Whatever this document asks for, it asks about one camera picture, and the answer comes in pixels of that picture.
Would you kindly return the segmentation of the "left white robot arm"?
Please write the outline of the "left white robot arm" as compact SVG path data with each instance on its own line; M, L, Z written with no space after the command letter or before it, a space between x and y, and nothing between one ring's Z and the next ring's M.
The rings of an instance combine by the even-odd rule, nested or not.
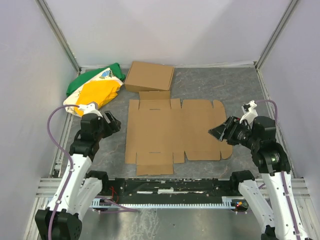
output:
M43 240L77 240L83 217L93 200L109 188L105 171L89 170L99 142L119 132L121 122L110 111L92 110L84 114L80 129L69 149L69 162L61 182L45 209L34 217Z

